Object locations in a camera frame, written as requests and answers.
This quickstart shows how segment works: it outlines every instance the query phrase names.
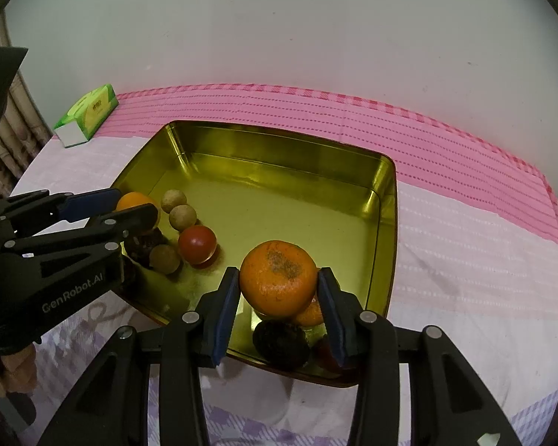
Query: white wall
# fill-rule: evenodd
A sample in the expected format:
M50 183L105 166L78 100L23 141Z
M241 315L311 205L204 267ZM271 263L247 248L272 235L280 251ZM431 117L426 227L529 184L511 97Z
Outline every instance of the white wall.
M545 0L12 0L6 17L49 123L107 82L297 85L473 132L558 194L558 17Z

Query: gold tray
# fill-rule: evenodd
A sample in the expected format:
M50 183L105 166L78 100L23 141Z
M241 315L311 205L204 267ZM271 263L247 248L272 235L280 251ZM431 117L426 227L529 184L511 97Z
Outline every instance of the gold tray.
M265 127L213 122L172 122L132 159L113 184L159 202L180 189L199 220L217 236L221 254L208 269L185 264L165 277L138 267L138 284L121 292L134 307L165 324L196 307L216 290L227 266L269 239L304 248L317 266L330 266L342 289L362 306L386 314L397 245L397 198L393 162L379 153L322 138ZM174 242L178 232L162 213L159 229ZM304 381L344 387L314 361L286 373L254 349L258 315L242 297L228 356ZM324 325L306 330L312 345Z

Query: patterned curtain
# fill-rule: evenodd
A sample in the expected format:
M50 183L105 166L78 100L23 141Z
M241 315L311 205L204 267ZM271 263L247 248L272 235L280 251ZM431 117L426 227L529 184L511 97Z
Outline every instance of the patterned curtain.
M4 13L0 15L0 47L9 47ZM9 196L14 185L41 148L51 138L22 80L16 74L0 119L0 196Z

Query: orange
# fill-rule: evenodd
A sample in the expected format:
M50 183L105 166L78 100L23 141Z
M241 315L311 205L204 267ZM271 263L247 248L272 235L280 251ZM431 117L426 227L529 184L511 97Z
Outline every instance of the orange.
M312 300L317 267L306 251L285 241L266 241L251 250L240 268L240 289L252 307L277 318L292 317Z
M313 296L310 305L294 315L291 321L300 327L314 327L323 323L323 313L320 310L320 303L316 294Z
M147 196L146 194L140 193L138 191L131 191L126 193L120 198L116 205L116 211L122 211L123 209L133 208L135 206L140 206L141 204L153 204L157 208L157 221L155 222L154 228L159 224L159 218L161 217L161 210L157 206L157 202Z

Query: purple checkered pattern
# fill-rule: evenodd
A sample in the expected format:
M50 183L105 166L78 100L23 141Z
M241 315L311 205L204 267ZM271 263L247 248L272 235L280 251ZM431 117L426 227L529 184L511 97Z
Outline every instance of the purple checkered pattern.
M49 405L52 410L49 411L46 420L36 420L36 423L24 432L21 441L26 445L36 444L51 415L106 342L106 339L95 331L94 324L78 316L68 318L57 329L46 335L45 342L38 347L37 351L38 388L33 395L33 400L38 409ZM152 374L147 405L150 446L159 445L158 385L158 374ZM49 399L40 402L40 397ZM558 390L512 417L510 423L524 446L538 446L542 442L557 402ZM309 436L278 429L208 404L205 404L205 417L212 446L225 444L228 446L266 444L345 446L347 444L346 439ZM409 441L400 442L399 446L409 446Z

